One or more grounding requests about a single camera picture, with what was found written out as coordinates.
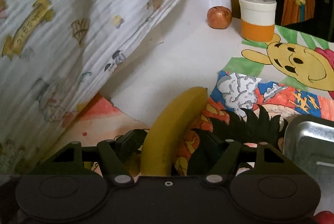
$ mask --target vase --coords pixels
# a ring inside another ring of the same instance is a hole
[[[276,0],[239,0],[244,38],[268,42],[275,29]]]

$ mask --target winnie the pooh drawing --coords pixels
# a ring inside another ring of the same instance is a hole
[[[328,91],[334,99],[334,52],[330,49],[311,50],[294,43],[282,43],[278,34],[266,43],[267,55],[245,49],[243,57],[265,65],[273,65],[282,73],[315,89]]]

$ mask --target green paint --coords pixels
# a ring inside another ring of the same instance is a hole
[[[329,49],[329,44],[327,40],[324,40],[322,38],[317,38],[317,37],[313,37],[313,38],[316,40],[316,42],[319,43],[322,49]]]
[[[245,57],[232,57],[223,70],[258,77],[263,67],[263,64],[250,61]]]
[[[286,76],[282,81],[280,81],[281,84],[291,86],[303,91],[308,91],[308,87],[300,82],[298,82],[295,78]]]
[[[278,25],[276,25],[276,27],[278,31],[280,32],[280,34],[282,35],[282,37],[284,37],[288,43],[297,44],[298,32],[296,30],[291,30],[291,29],[288,29],[282,26],[278,26]]]
[[[266,49],[268,47],[268,45],[265,44],[264,42],[257,42],[257,41],[248,40],[248,39],[243,39],[243,41],[241,43],[244,44],[244,45],[257,47],[257,48],[262,48],[262,49]]]
[[[314,49],[317,47],[315,46],[315,43],[312,39],[312,37],[309,35],[309,34],[306,34],[306,33],[302,33],[300,32],[300,35],[302,36],[302,38],[304,39],[306,45],[314,51]]]

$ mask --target red apple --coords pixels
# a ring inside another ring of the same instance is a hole
[[[211,28],[226,29],[232,21],[232,12],[223,6],[210,8],[207,14],[208,22]]]
[[[319,212],[313,218],[318,224],[334,224],[334,214],[330,211]]]

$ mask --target cartoon mouth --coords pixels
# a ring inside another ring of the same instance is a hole
[[[324,74],[324,77],[319,78],[319,79],[311,79],[310,76],[308,76],[308,80],[309,80],[310,82],[316,82],[316,81],[320,81],[320,80],[325,79],[325,78],[327,77],[327,72],[326,72],[325,67],[323,66],[323,64],[321,63],[321,61],[320,61],[318,58],[316,58],[311,52],[307,52],[306,50],[307,50],[307,49],[304,49],[304,53],[308,53],[308,54],[312,55],[315,59],[317,59],[318,62],[320,63],[320,65],[322,66],[322,68],[323,68],[323,70],[324,70],[324,73],[325,73],[325,74]]]

